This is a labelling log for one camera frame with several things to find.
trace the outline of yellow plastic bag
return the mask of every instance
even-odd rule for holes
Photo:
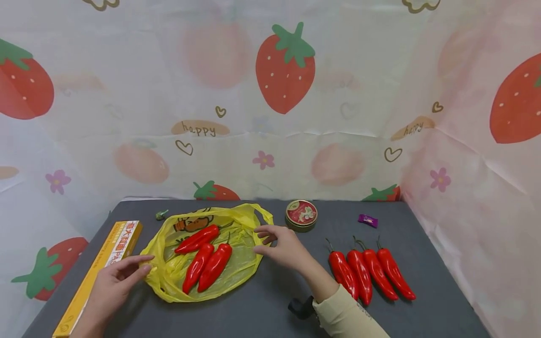
[[[150,264],[152,270],[145,281],[154,293],[166,302],[201,302],[210,300],[233,290],[246,282],[258,269],[261,255],[256,255],[252,248],[261,244],[261,239],[253,230],[260,225],[255,214],[259,211],[267,224],[273,224],[272,214],[259,204],[242,204],[232,209],[206,208],[189,214],[171,216],[165,220],[160,231],[143,249],[141,255],[156,256]],[[216,282],[202,293],[197,286],[187,295],[182,291],[186,270],[196,253],[176,255],[174,250],[184,238],[193,235],[210,225],[225,226],[213,245],[218,248],[225,243],[230,234],[229,244],[233,248],[231,259]]]

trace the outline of pink flower pattern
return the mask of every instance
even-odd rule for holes
[[[274,156],[265,154],[261,150],[258,151],[258,156],[252,160],[252,163],[259,164],[259,169],[263,170],[265,167],[274,168]]]
[[[64,195],[64,185],[71,182],[71,177],[66,176],[64,170],[56,170],[54,174],[46,174],[45,178],[51,183],[51,192],[59,192],[60,195]]]
[[[447,176],[447,169],[443,167],[440,168],[438,173],[435,170],[430,170],[430,176],[434,179],[434,182],[430,184],[430,188],[434,189],[435,187],[438,187],[442,193],[444,193],[445,188],[451,184],[451,178]]]

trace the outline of red chili pepper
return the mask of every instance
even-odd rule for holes
[[[333,245],[326,238],[327,242],[331,246],[331,253],[329,254],[329,264],[334,275],[334,279],[342,284],[344,288],[349,292],[353,299],[359,298],[359,286],[357,279],[353,274],[353,270],[347,264],[344,254],[338,251],[334,251]]]
[[[194,235],[182,241],[182,243],[180,243],[175,249],[175,253],[185,255],[199,250],[203,244],[211,243],[213,240],[215,240],[220,234],[220,229],[227,228],[231,224],[233,224],[233,222],[223,227],[218,227],[215,224],[211,224],[208,227],[199,230]]]
[[[365,259],[366,264],[368,265],[368,271],[374,278],[376,284],[385,297],[392,301],[398,300],[398,295],[394,292],[393,286],[385,277],[381,264],[378,261],[378,257],[375,254],[375,251],[372,249],[367,249],[362,241],[356,240],[357,243],[363,248],[362,257]]]
[[[372,279],[370,278],[370,272],[368,271],[365,259],[362,257],[362,253],[355,249],[348,252],[347,264],[351,267],[357,278],[359,297],[362,303],[368,306],[372,300]]]
[[[203,292],[208,289],[226,268],[227,262],[229,262],[231,254],[233,253],[233,248],[229,245],[230,237],[231,233],[229,233],[227,242],[220,244],[216,252],[208,259],[208,263],[201,273],[201,278],[199,278],[197,292]]]
[[[186,278],[184,278],[184,283],[182,284],[182,291],[185,294],[188,294],[192,287],[197,284],[201,273],[205,265],[207,264],[210,256],[214,252],[214,245],[210,243],[204,243],[201,246],[201,249],[197,252],[194,259],[190,263],[188,270],[186,270]]]
[[[397,263],[394,261],[393,256],[391,255],[391,252],[388,249],[382,248],[381,244],[379,243],[379,237],[378,237],[378,259],[379,262],[383,265],[383,270],[385,271],[385,274],[391,282],[394,284],[394,286],[400,291],[402,296],[404,296],[405,299],[408,300],[414,300],[417,297],[415,296],[415,293],[411,291],[410,286],[406,283],[404,280],[404,277],[402,277],[402,273],[400,273],[400,270],[398,269]]]

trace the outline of yellow box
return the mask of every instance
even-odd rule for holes
[[[88,296],[98,271],[125,257],[128,257],[137,243],[143,225],[139,221],[116,222],[103,243],[94,263],[71,300],[68,309],[52,334],[52,338],[69,337],[87,304]]]

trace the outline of purple candy wrapper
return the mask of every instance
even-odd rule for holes
[[[364,224],[368,224],[369,226],[371,226],[373,228],[378,227],[378,219],[374,218],[374,217],[370,217],[368,215],[360,214],[359,215],[359,222],[364,223]]]

